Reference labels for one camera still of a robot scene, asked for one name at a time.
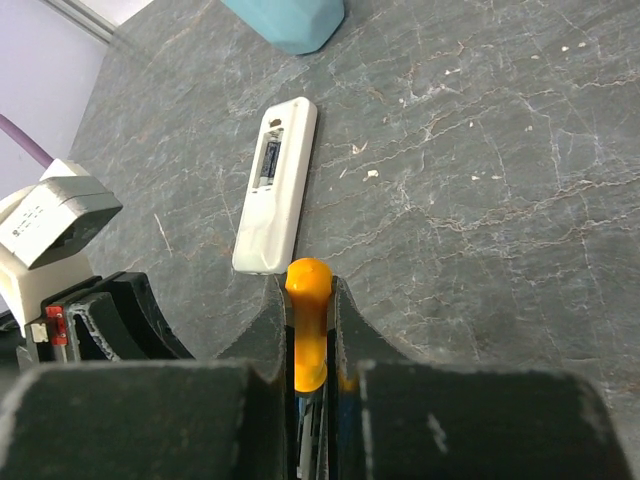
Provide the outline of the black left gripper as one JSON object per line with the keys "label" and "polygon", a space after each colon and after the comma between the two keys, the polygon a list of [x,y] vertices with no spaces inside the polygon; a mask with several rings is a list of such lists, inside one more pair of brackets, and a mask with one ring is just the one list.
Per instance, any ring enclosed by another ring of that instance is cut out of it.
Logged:
{"label": "black left gripper", "polygon": [[62,300],[61,294],[43,300],[40,316],[26,324],[24,333],[10,311],[1,314],[1,332],[17,334],[19,370],[49,362],[78,362],[80,358],[193,358],[166,321],[142,272],[118,272],[82,290],[74,298],[74,326]]}

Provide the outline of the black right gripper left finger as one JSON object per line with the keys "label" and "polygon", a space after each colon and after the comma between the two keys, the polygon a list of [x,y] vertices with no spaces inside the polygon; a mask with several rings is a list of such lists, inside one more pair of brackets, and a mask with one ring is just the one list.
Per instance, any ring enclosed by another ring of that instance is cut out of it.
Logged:
{"label": "black right gripper left finger", "polygon": [[[62,291],[74,298],[94,277]],[[281,276],[216,358],[23,370],[1,406],[5,479],[287,479],[291,366]]]}

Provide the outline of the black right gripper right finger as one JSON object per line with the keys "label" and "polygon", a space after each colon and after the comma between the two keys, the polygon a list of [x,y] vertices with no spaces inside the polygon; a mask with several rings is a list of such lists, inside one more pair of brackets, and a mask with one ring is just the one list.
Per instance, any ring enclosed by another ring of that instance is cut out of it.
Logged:
{"label": "black right gripper right finger", "polygon": [[566,371],[408,359],[360,313],[329,306],[332,479],[628,479],[607,408]]}

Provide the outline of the yellow handled screwdriver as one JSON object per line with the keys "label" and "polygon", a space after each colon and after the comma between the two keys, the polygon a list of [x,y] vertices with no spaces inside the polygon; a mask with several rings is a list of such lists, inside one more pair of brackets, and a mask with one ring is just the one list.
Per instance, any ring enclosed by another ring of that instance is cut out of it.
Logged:
{"label": "yellow handled screwdriver", "polygon": [[298,479],[359,479],[355,436],[358,381],[339,363],[339,335],[330,326],[333,274],[302,258],[287,270],[293,315],[293,390]]}

